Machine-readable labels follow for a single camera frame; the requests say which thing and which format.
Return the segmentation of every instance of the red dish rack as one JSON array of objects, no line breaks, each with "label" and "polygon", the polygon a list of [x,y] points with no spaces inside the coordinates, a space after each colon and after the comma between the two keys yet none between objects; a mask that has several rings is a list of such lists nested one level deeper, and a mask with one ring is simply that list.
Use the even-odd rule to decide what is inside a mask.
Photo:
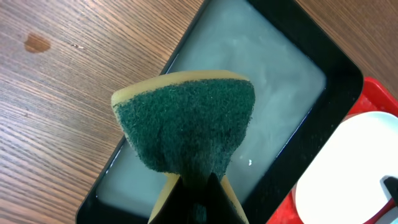
[{"label": "red dish rack", "polygon": [[[369,111],[384,111],[398,117],[398,101],[388,90],[376,79],[366,77],[362,94],[358,101],[349,111],[350,114],[364,113]],[[375,224],[384,214],[395,206],[390,200],[379,213],[375,214],[365,224]],[[292,193],[289,193],[279,208],[271,216],[268,224],[303,224],[297,214]]]}]

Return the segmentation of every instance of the brown tabletop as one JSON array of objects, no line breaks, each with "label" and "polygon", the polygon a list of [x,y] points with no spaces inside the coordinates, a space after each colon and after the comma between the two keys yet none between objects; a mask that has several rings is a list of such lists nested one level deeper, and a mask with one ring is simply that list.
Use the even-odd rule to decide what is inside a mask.
[{"label": "brown tabletop", "polygon": [[[398,98],[398,1],[299,2]],[[160,73],[200,4],[0,0],[0,223],[74,222],[123,135],[112,93]]]}]

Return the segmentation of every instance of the soapy water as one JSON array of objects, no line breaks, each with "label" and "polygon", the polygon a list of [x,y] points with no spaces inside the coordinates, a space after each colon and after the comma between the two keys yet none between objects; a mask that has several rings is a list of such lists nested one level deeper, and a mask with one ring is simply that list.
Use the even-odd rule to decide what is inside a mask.
[{"label": "soapy water", "polygon": [[[230,70],[254,85],[252,120],[226,172],[243,202],[324,89],[325,76],[244,0],[209,3],[169,72],[184,70]],[[122,150],[131,153],[115,161],[122,165],[104,177],[98,198],[148,217],[165,177],[133,158],[129,146]]]}]

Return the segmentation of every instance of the black tray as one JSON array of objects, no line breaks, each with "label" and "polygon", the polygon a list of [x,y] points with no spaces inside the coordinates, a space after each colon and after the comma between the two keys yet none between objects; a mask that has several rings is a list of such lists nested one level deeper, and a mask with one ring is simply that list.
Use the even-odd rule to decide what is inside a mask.
[{"label": "black tray", "polygon": [[[205,1],[201,6],[162,74],[169,70],[210,1]],[[250,223],[263,224],[271,217],[354,105],[361,94],[363,76],[357,66],[295,1],[249,0],[249,2],[326,75],[325,89],[304,122],[242,204]],[[125,140],[122,138],[80,206],[76,215],[77,224],[147,223],[147,218],[107,206],[96,198],[97,186]]]}]

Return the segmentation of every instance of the scrubbing pad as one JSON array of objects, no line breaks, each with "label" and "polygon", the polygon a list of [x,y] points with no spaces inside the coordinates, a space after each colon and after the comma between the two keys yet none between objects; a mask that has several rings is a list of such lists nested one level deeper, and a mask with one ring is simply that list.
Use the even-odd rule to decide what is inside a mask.
[{"label": "scrubbing pad", "polygon": [[227,71],[179,72],[146,80],[113,95],[116,117],[150,169],[180,174],[201,187],[221,180],[241,144],[254,105],[252,84]]}]

